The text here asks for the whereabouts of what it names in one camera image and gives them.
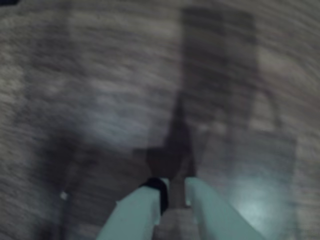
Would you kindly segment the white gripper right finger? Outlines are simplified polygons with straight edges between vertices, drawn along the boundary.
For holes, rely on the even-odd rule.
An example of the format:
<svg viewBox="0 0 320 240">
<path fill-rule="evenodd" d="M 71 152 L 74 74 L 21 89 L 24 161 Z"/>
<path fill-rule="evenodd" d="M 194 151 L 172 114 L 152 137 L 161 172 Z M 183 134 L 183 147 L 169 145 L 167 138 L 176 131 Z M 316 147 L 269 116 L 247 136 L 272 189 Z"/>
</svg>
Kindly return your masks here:
<svg viewBox="0 0 320 240">
<path fill-rule="evenodd" d="M 184 182 L 185 203 L 191 207 L 201 240 L 262 240 L 257 232 L 210 185 L 197 177 Z"/>
</svg>

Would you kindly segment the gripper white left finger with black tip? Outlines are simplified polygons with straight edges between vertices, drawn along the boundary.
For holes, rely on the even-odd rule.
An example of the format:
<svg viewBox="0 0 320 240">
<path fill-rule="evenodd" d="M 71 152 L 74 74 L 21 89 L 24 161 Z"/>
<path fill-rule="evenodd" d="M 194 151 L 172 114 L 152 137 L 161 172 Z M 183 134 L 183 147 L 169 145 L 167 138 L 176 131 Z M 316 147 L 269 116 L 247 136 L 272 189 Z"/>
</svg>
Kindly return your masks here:
<svg viewBox="0 0 320 240">
<path fill-rule="evenodd" d="M 167 178 L 152 177 L 116 203 L 98 240 L 150 240 L 169 206 Z"/>
</svg>

